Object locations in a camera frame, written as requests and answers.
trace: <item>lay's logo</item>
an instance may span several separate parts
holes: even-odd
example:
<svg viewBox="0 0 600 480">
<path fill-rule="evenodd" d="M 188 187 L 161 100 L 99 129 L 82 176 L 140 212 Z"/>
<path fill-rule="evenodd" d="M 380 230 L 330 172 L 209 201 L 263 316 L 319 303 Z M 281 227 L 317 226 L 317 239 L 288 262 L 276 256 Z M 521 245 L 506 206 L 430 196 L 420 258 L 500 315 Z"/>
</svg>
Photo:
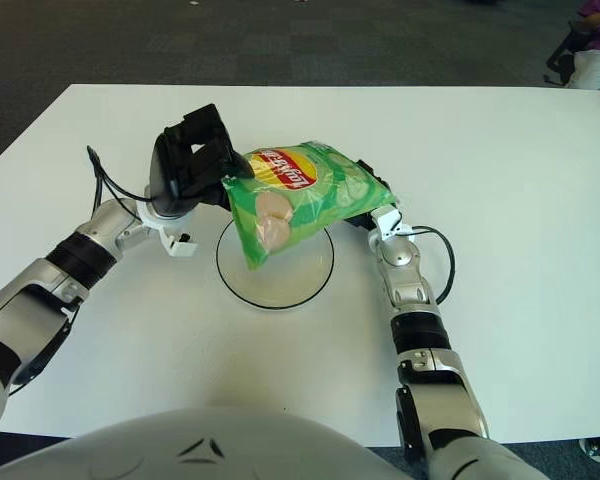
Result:
<svg viewBox="0 0 600 480">
<path fill-rule="evenodd" d="M 307 188 L 318 178 L 311 160 L 290 150 L 260 150 L 251 156 L 249 163 L 257 180 L 281 189 Z"/>
</svg>

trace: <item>chair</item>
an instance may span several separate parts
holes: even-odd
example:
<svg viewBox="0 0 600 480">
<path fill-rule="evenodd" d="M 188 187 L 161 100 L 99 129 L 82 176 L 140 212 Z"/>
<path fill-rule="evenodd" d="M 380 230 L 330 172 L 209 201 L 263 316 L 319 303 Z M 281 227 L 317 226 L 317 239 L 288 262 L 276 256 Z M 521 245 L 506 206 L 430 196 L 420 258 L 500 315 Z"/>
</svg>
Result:
<svg viewBox="0 0 600 480">
<path fill-rule="evenodd" d="M 544 75 L 544 81 L 552 85 L 566 85 L 576 69 L 573 62 L 575 53 L 586 47 L 592 35 L 593 31 L 581 20 L 569 21 L 569 33 L 546 63 L 549 70 L 559 75 L 560 81 L 552 80 L 549 75 Z"/>
</svg>

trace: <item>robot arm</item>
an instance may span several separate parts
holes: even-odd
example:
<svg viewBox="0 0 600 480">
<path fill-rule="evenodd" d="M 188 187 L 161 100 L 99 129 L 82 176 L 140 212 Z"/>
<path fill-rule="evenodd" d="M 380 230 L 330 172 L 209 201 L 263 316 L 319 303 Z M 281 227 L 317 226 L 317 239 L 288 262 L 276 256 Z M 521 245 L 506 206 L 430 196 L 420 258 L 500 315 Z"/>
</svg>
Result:
<svg viewBox="0 0 600 480">
<path fill-rule="evenodd" d="M 191 146 L 202 145 L 195 153 Z M 151 160 L 150 202 L 109 200 L 45 258 L 0 290 L 0 417 L 13 385 L 39 375 L 71 331 L 71 318 L 123 251 L 158 232 L 172 256 L 195 250 L 187 232 L 198 203 L 228 208 L 225 175 L 252 177 L 233 150 L 214 105 L 158 136 Z"/>
<path fill-rule="evenodd" d="M 409 463 L 426 461 L 432 480 L 546 477 L 488 439 L 487 423 L 420 273 L 411 228 L 393 206 L 371 212 L 369 246 L 378 261 L 397 352 L 396 406 Z"/>
</svg>

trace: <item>red logo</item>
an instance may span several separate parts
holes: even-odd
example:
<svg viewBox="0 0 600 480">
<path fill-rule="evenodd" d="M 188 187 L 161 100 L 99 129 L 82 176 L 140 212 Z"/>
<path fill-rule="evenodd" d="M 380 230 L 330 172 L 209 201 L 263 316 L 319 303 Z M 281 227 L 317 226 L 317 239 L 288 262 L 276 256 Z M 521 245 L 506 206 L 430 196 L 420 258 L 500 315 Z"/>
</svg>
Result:
<svg viewBox="0 0 600 480">
<path fill-rule="evenodd" d="M 315 167 L 306 159 L 299 159 L 300 163 L 306 166 L 303 169 L 293 158 L 280 150 L 261 150 L 258 156 L 267 164 L 280 183 L 290 190 L 300 190 L 316 183 Z"/>
</svg>

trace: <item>clear plate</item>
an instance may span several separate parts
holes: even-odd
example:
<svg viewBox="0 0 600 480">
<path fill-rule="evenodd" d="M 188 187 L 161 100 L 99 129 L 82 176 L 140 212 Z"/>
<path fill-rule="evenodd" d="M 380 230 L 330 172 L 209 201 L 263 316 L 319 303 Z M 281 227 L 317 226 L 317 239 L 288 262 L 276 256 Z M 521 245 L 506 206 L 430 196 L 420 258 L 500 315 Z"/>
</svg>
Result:
<svg viewBox="0 0 600 480">
<path fill-rule="evenodd" d="M 301 305 L 320 293 L 331 277 L 333 257 L 331 237 L 320 230 L 249 270 L 233 222 L 216 247 L 218 272 L 229 290 L 251 305 L 272 310 Z"/>
</svg>

